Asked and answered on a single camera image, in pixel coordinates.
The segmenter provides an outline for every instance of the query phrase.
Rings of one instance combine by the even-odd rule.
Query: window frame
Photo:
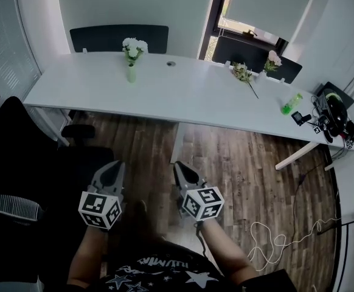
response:
[[[272,43],[263,41],[258,38],[251,38],[248,36],[246,37],[242,33],[237,33],[237,32],[231,31],[231,30],[219,28],[218,23],[220,20],[224,1],[225,0],[213,0],[212,1],[211,9],[210,9],[209,16],[208,16],[206,31],[204,32],[204,38],[203,38],[203,42],[201,44],[201,49],[200,49],[200,54],[199,54],[200,60],[203,60],[206,56],[210,38],[212,36],[218,37],[219,35],[226,36],[226,37],[232,38],[232,39],[236,39],[236,40],[239,40],[242,42],[246,42],[246,43],[261,47],[262,49],[265,49],[268,51],[274,50],[279,55],[283,54],[286,46],[288,45],[288,42],[285,41],[284,39],[279,38],[276,44],[272,44]]]

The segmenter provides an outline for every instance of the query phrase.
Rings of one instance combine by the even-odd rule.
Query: flower vase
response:
[[[258,74],[257,78],[255,78],[255,83],[261,86],[262,83],[265,82],[266,78],[267,78],[266,71],[262,71]]]
[[[129,64],[128,65],[128,70],[127,70],[127,80],[130,83],[134,83],[136,80],[136,71],[135,71],[135,66],[134,64]]]

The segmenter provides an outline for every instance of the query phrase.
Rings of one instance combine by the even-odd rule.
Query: green bottle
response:
[[[292,97],[292,99],[288,103],[285,104],[284,107],[281,108],[281,112],[283,114],[289,114],[293,108],[298,106],[302,99],[302,95],[300,93],[297,93],[294,97]]]

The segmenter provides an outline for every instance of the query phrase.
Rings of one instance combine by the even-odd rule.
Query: white desk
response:
[[[174,61],[176,66],[167,66],[168,61]],[[280,112],[280,107],[297,92],[304,97],[298,111],[306,115],[313,107],[310,93],[284,83],[267,80],[255,89],[259,96],[257,99],[247,84],[237,80],[222,65],[159,54],[147,54],[139,59],[134,84],[127,81],[126,72],[123,53],[62,55],[37,81],[24,104],[179,122],[171,162],[176,161],[181,149],[184,123],[310,142],[278,164],[276,169],[292,163],[318,144],[327,144],[322,133],[316,134],[308,124],[299,127],[291,116]],[[68,144],[43,110],[38,111],[57,137]],[[342,139],[337,137],[331,145],[342,147]]]

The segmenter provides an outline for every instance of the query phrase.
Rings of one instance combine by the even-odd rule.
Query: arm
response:
[[[201,233],[220,270],[230,281],[239,285],[257,277],[257,271],[246,254],[226,235],[214,218],[204,221]]]
[[[100,278],[103,247],[106,234],[100,229],[86,229],[84,238],[75,254],[69,270],[68,285],[87,288]]]

